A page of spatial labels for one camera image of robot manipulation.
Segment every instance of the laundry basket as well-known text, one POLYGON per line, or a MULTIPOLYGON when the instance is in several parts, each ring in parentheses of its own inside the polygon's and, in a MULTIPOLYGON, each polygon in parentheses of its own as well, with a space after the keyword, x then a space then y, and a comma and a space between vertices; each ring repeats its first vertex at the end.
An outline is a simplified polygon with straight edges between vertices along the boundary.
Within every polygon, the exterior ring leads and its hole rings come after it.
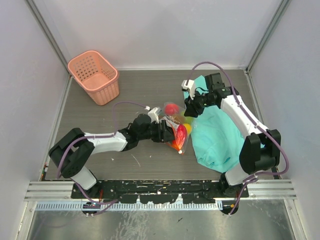
POLYGON ((118 71, 97 51, 86 51, 68 63, 77 83, 98 105, 119 95, 118 71))

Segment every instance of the red fruit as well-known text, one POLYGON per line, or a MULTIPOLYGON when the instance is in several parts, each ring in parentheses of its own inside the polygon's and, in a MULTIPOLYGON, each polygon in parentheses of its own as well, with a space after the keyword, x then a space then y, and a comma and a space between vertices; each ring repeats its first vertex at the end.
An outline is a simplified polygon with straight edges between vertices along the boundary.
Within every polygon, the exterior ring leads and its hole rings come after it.
POLYGON ((166 115, 174 115, 179 113, 179 106, 174 103, 169 103, 164 107, 164 113, 166 115))
POLYGON ((180 124, 175 133, 175 144, 179 150, 184 146, 185 140, 188 136, 188 132, 185 126, 180 124))

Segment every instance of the red ball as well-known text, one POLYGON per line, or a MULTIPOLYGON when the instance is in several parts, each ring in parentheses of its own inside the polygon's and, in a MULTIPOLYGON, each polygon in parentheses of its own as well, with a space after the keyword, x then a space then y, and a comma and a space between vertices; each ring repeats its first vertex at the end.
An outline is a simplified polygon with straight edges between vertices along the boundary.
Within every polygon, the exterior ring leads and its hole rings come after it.
POLYGON ((174 115, 179 113, 179 106, 174 103, 169 103, 164 107, 164 113, 166 115, 174 115))

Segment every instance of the fabric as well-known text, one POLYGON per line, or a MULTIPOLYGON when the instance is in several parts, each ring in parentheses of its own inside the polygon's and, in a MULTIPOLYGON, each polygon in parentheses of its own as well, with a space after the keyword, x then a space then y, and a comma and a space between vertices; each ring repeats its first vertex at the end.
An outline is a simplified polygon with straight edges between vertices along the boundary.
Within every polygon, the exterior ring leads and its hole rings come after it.
MULTIPOLYGON (((195 80, 195 85, 207 90, 203 76, 195 80)), ((187 92, 183 95, 184 98, 189 96, 187 92)), ((190 135, 199 164, 224 173, 239 162, 244 139, 231 118, 217 106, 207 107, 194 119, 190 135)))

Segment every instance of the basket rim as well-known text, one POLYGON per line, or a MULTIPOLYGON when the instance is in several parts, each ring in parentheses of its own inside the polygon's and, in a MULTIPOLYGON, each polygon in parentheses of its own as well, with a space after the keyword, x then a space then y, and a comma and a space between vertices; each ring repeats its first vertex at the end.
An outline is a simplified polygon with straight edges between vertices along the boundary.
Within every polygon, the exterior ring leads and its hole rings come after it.
POLYGON ((112 66, 112 64, 110 64, 110 62, 109 62, 108 60, 106 60, 106 59, 104 58, 104 56, 102 56, 98 51, 95 51, 95 50, 85 51, 85 52, 79 54, 78 56, 75 56, 74 58, 72 58, 72 59, 68 62, 68 69, 69 69, 69 72, 71 73, 71 75, 73 76, 73 78, 76 80, 76 82, 77 82, 87 93, 97 93, 97 92, 100 92, 101 90, 105 89, 107 86, 113 84, 113 83, 114 83, 115 81, 117 81, 118 78, 119 78, 119 72, 118 72, 118 70, 117 70, 114 66, 112 66), (103 84, 102 86, 99 86, 99 87, 97 87, 97 88, 94 88, 94 89, 86 88, 86 87, 83 85, 83 83, 80 81, 80 79, 73 74, 73 71, 71 70, 71 64, 72 64, 72 62, 73 62, 75 59, 77 59, 77 58, 79 58, 79 57, 81 57, 82 55, 85 55, 85 54, 87 54, 87 53, 98 54, 98 55, 115 71, 115 76, 114 76, 114 78, 110 79, 110 81, 106 82, 105 84, 103 84))

